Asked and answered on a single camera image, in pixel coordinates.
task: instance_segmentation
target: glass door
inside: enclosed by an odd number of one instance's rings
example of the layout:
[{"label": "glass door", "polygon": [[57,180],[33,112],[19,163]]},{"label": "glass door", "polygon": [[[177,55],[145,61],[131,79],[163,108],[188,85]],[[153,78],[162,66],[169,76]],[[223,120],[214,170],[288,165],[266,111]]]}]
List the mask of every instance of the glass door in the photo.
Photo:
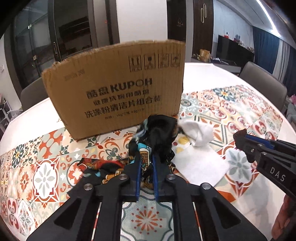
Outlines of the glass door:
[{"label": "glass door", "polygon": [[14,46],[23,88],[54,62],[47,5],[48,0],[33,0],[15,17]]},{"label": "glass door", "polygon": [[49,0],[49,31],[57,61],[91,49],[87,0]]}]

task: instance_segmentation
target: white napkin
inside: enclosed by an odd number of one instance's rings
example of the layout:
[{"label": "white napkin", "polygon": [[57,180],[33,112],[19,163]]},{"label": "white napkin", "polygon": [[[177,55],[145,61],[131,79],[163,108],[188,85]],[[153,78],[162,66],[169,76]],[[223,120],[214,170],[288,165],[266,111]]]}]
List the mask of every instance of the white napkin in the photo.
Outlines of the white napkin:
[{"label": "white napkin", "polygon": [[229,169],[229,164],[209,145],[193,147],[175,155],[172,162],[178,171],[192,184],[209,183],[215,186]]},{"label": "white napkin", "polygon": [[210,124],[194,120],[178,120],[178,125],[183,129],[193,146],[205,146],[214,139],[213,127]]}]

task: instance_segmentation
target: white cloth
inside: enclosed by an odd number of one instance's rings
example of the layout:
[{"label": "white cloth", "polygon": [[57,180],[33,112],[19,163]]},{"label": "white cloth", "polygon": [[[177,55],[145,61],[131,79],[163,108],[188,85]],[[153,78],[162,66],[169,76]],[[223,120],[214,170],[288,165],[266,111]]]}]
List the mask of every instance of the white cloth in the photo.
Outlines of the white cloth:
[{"label": "white cloth", "polygon": [[172,162],[178,171],[192,184],[209,183],[215,186],[229,169],[229,164],[209,145],[190,145],[175,155]]},{"label": "white cloth", "polygon": [[284,80],[285,73],[287,70],[289,53],[290,53],[290,45],[280,40],[276,63],[275,63],[274,71],[272,75],[281,83]]},{"label": "white cloth", "polygon": [[210,124],[182,119],[178,120],[178,125],[193,146],[205,146],[214,139],[213,127]]}]

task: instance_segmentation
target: white wall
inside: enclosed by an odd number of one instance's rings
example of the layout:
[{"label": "white wall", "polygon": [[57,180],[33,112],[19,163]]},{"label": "white wall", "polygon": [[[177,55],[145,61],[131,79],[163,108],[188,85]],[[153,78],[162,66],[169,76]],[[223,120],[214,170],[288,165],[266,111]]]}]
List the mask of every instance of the white wall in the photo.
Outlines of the white wall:
[{"label": "white wall", "polygon": [[253,30],[245,20],[238,16],[231,9],[213,0],[214,3],[214,32],[212,56],[216,56],[218,36],[224,36],[228,32],[229,38],[234,39],[240,35],[240,40],[244,42],[245,47],[254,47]]},{"label": "white wall", "polygon": [[0,39],[0,66],[4,66],[4,71],[0,72],[0,93],[8,101],[11,109],[18,110],[21,107],[21,102],[15,92],[11,82],[4,53],[4,36]]},{"label": "white wall", "polygon": [[166,0],[117,0],[116,8],[121,43],[168,38]]}]

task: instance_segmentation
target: printed fabric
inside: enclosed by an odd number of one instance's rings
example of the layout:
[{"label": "printed fabric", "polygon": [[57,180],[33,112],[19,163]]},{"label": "printed fabric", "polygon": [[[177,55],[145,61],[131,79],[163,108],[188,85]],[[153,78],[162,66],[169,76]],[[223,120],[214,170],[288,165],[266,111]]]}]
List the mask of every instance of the printed fabric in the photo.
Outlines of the printed fabric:
[{"label": "printed fabric", "polygon": [[166,163],[171,172],[175,165],[171,162],[175,154],[172,151],[172,142],[180,129],[177,119],[165,115],[152,115],[143,121],[136,134],[128,144],[128,158],[121,160],[98,160],[82,158],[78,167],[85,176],[91,175],[93,170],[102,184],[107,183],[112,177],[122,173],[125,165],[133,163],[136,153],[141,157],[142,187],[153,189],[153,164],[152,156],[157,154],[162,163]]}]

